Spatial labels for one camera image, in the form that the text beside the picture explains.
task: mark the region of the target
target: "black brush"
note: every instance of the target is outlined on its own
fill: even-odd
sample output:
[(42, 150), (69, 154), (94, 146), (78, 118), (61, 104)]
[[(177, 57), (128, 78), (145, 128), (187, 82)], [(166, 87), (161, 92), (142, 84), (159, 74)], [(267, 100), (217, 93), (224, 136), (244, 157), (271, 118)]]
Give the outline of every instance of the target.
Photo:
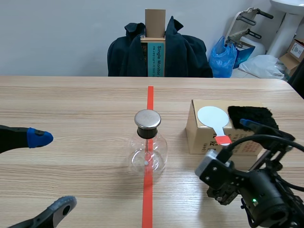
[(276, 121), (272, 117), (271, 111), (269, 111), (267, 108), (230, 106), (228, 107), (228, 114), (235, 129), (250, 131), (249, 128), (240, 124), (241, 119), (251, 120), (259, 124), (279, 129), (279, 126), (276, 124)]

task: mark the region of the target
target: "stainless steel lid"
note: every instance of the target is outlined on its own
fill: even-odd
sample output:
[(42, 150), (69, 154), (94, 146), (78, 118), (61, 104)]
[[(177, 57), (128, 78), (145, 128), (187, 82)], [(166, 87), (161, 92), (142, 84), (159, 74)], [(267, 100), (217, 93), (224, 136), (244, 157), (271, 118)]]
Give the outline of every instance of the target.
[(144, 109), (139, 111), (134, 118), (138, 127), (145, 130), (157, 128), (161, 124), (161, 116), (154, 110)]

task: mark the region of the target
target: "box label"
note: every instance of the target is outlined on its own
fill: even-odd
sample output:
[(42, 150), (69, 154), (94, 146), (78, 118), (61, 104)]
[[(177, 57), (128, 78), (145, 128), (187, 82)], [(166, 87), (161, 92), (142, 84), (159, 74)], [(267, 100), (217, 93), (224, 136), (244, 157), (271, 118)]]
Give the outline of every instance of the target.
[(164, 77), (164, 44), (148, 43), (148, 77)]
[(303, 51), (304, 51), (304, 47), (302, 47), (298, 43), (294, 43), (293, 47), (290, 50), (290, 53), (296, 56), (297, 58), (300, 58)]

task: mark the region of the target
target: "glass bottle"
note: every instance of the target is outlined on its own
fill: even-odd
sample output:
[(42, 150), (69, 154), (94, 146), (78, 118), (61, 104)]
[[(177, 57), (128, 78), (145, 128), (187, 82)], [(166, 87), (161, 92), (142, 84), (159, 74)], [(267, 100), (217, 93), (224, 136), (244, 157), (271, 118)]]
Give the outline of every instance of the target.
[(137, 132), (129, 141), (128, 157), (130, 169), (140, 175), (145, 167), (153, 174), (160, 174), (167, 163), (167, 142), (157, 131), (161, 116), (154, 110), (141, 110), (135, 115)]

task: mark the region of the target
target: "table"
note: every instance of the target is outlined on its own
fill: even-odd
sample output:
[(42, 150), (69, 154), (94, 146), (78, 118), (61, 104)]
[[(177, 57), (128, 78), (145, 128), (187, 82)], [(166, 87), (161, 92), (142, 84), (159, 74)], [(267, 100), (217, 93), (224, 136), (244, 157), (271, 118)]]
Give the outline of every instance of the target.
[[(304, 101), (275, 79), (0, 76), (0, 124), (49, 131), (43, 148), (0, 155), (0, 228), (29, 219), (61, 196), (77, 207), (59, 228), (140, 228), (143, 180), (127, 168), (133, 118), (154, 86), (159, 131), (168, 142), (166, 169), (153, 187), (154, 228), (249, 227), (240, 201), (219, 205), (194, 174), (201, 155), (188, 154), (191, 99), (261, 101), (280, 129), (304, 144)], [(291, 151), (282, 177), (303, 185), (304, 154)]]

